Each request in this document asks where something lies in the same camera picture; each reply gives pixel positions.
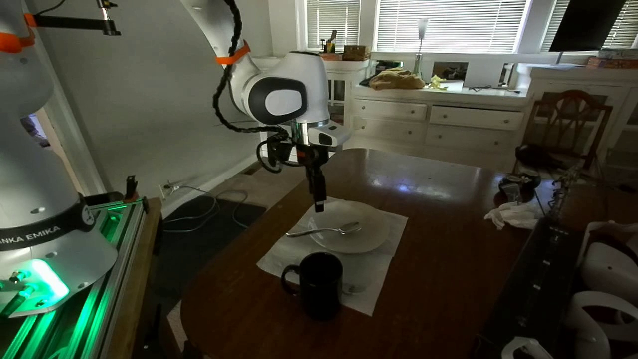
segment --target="chair back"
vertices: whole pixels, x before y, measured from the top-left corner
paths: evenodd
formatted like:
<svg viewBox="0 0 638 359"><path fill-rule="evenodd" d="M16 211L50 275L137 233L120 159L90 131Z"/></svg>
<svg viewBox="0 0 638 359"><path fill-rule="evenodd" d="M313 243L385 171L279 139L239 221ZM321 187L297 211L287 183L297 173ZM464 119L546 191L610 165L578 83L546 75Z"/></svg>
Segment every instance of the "chair back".
<svg viewBox="0 0 638 359"><path fill-rule="evenodd" d="M584 169L596 159L596 149L612 105L580 89L544 93L534 101L526 143L536 143L554 153L584 159Z"/></svg>

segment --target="white wall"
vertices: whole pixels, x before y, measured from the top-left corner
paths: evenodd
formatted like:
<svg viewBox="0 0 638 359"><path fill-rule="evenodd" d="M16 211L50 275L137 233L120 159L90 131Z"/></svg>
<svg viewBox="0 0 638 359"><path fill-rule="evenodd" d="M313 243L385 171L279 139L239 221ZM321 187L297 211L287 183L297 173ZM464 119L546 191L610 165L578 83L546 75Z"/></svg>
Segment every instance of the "white wall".
<svg viewBox="0 0 638 359"><path fill-rule="evenodd" d="M54 0L38 0L32 9ZM211 93L221 67L177 0L118 1L120 37L40 27L78 125L106 175L123 191L137 175L143 195L165 181L199 185L253 157L255 135L219 125ZM253 53L271 53L265 1L239 1ZM96 1L68 1L56 15L100 17ZM225 99L233 121L251 123Z"/></svg>

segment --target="mug handle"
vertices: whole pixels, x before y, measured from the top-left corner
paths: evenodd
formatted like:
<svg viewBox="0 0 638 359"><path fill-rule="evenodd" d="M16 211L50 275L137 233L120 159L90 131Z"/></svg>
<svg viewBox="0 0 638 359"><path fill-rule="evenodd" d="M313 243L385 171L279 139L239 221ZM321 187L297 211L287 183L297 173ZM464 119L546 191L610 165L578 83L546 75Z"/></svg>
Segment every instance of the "mug handle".
<svg viewBox="0 0 638 359"><path fill-rule="evenodd" d="M285 281L285 275L289 273L289 271L295 271L295 273L299 273L299 265L287 265L283 271L281 271L281 287L287 291L287 293L299 293L299 289L297 287L291 287L287 281Z"/></svg>

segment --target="window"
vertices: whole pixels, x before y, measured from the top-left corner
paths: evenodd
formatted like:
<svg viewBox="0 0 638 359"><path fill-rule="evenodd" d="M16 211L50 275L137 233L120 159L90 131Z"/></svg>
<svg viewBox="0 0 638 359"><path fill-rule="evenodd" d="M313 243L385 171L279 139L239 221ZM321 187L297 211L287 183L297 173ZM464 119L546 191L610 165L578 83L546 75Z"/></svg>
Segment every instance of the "window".
<svg viewBox="0 0 638 359"><path fill-rule="evenodd" d="M377 49L417 51L427 19L425 51L504 51L516 47L526 0L381 0Z"/></svg>
<svg viewBox="0 0 638 359"><path fill-rule="evenodd" d="M321 47L337 29L337 47L359 43L361 0L307 0L307 47Z"/></svg>
<svg viewBox="0 0 638 359"><path fill-rule="evenodd" d="M624 1L604 47L638 47L638 0Z"/></svg>

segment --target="chair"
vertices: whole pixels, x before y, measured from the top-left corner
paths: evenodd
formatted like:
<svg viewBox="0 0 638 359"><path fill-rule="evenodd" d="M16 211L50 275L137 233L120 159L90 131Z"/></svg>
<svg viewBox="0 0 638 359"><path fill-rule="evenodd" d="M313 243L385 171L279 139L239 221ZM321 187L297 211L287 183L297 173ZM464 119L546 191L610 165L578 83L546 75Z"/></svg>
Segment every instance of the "chair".
<svg viewBox="0 0 638 359"><path fill-rule="evenodd" d="M592 171L610 113L612 105L586 91L546 91L532 105L516 159L534 169Z"/></svg>

